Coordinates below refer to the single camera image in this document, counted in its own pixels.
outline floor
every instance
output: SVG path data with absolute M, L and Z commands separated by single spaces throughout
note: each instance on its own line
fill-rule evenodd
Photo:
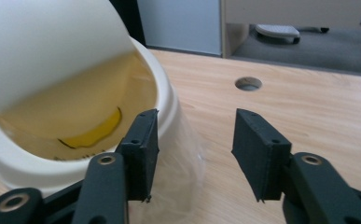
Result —
M 230 57 L 235 60 L 274 63 L 361 76 L 361 28 L 296 27 L 300 41 L 257 36 L 251 26 L 248 38 Z

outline metal screw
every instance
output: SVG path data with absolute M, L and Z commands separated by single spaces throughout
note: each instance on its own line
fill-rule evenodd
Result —
M 108 165 L 116 161 L 116 157 L 114 156 L 103 156 L 101 157 L 98 162 L 101 165 Z
M 11 212 L 24 206 L 30 197 L 26 193 L 13 194 L 0 203 L 0 212 Z
M 309 163 L 310 165 L 321 165 L 322 161 L 314 156 L 311 155 L 306 155 L 301 157 L 303 161 L 305 161 L 306 163 Z

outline table surface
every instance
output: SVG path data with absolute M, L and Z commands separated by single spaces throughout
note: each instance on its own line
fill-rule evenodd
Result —
M 230 153 L 236 108 L 264 117 L 293 144 L 329 160 L 361 190 L 361 77 L 151 50 L 204 141 L 206 173 L 191 223 L 285 223 L 282 202 L 257 203 Z M 257 91 L 235 81 L 255 77 Z M 5 192 L 0 183 L 0 194 Z

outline wall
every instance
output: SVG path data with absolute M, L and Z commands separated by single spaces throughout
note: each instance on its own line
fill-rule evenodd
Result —
M 146 44 L 221 55 L 220 0 L 138 0 Z

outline bolt hole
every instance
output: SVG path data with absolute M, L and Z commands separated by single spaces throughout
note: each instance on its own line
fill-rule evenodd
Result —
M 346 217 L 345 222 L 347 224 L 361 224 L 361 220 L 356 217 Z
M 29 201 L 26 193 L 14 194 L 0 203 L 0 212 L 11 212 L 24 206 Z
M 321 165 L 322 161 L 314 156 L 308 155 L 308 156 L 303 156 L 302 160 L 305 161 L 306 163 L 309 163 L 310 165 Z
M 105 219 L 105 217 L 102 216 L 97 216 L 97 217 L 93 217 L 89 224 L 105 224 L 107 223 L 107 220 Z
M 262 82 L 255 77 L 241 77 L 235 81 L 235 86 L 241 91 L 256 91 L 261 88 Z
M 114 161 L 116 160 L 116 158 L 114 156 L 104 156 L 104 157 L 101 157 L 98 162 L 101 164 L 101 165 L 108 165 L 110 163 L 113 163 Z

